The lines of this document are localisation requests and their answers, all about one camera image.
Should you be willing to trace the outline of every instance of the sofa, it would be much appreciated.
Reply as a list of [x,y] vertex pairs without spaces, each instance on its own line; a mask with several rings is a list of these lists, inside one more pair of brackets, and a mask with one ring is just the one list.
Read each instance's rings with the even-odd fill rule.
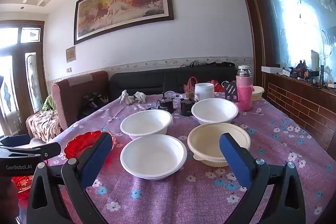
[[140,91],[146,95],[161,94],[168,90],[183,93],[183,85],[195,76],[200,83],[235,80],[237,69],[232,63],[221,66],[199,66],[172,69],[157,69],[138,72],[123,72],[112,75],[108,80],[106,71],[97,71],[70,77],[56,82],[51,93],[57,106],[60,126],[67,129],[78,120],[78,113],[85,95],[93,92],[108,93],[109,101],[117,99],[123,90],[129,95]]

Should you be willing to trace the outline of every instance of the pink thermos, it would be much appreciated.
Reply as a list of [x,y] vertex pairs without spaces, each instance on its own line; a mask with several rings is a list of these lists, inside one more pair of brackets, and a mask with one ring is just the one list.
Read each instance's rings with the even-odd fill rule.
[[252,91],[254,91],[254,88],[249,68],[249,66],[245,65],[238,66],[238,73],[236,76],[239,100],[236,105],[241,111],[249,111],[252,106]]

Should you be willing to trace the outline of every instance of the green cloth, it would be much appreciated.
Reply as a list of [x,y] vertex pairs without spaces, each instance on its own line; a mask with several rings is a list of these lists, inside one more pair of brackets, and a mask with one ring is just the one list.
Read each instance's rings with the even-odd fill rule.
[[47,99],[45,100],[45,102],[43,104],[43,107],[42,107],[42,110],[44,110],[44,111],[47,111],[47,110],[50,110],[50,109],[57,110],[56,104],[55,104],[55,101],[54,101],[52,95],[49,95],[47,97]]

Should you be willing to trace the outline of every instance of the white plastic container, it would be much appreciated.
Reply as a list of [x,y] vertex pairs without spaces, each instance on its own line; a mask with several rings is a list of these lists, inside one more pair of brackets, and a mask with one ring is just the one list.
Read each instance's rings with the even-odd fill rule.
[[120,154],[123,168],[147,180],[164,179],[179,170],[187,158],[184,144],[169,135],[149,135],[129,142]]
[[171,120],[171,114],[165,110],[145,110],[125,118],[120,124],[120,130],[132,140],[151,134],[166,134]]
[[260,100],[262,94],[264,93],[264,88],[261,86],[254,85],[254,91],[252,91],[252,102]]
[[194,159],[213,167],[228,166],[219,148],[219,138],[227,132],[241,147],[247,150],[250,148],[250,136],[242,128],[230,123],[203,124],[191,130],[187,139],[189,149],[194,152]]
[[211,83],[198,83],[195,85],[195,101],[215,97],[215,87]]
[[235,103],[222,98],[210,98],[197,102],[191,113],[200,124],[228,122],[237,116],[238,107]]

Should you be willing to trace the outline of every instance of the metal screw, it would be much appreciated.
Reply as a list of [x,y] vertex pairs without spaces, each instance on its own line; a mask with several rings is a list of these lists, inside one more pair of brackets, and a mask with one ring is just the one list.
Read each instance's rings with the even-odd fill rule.
[[288,166],[289,168],[294,168],[294,167],[295,167],[295,164],[292,163],[292,162],[290,161],[289,163],[287,163],[287,166]]
[[256,159],[255,162],[259,165],[263,165],[265,163],[263,159]]
[[70,165],[73,165],[73,164],[75,164],[76,163],[76,159],[75,158],[71,158],[70,160],[68,160],[68,163],[70,164]]
[[37,168],[41,169],[45,166],[45,163],[44,162],[40,162],[38,165],[37,165]]

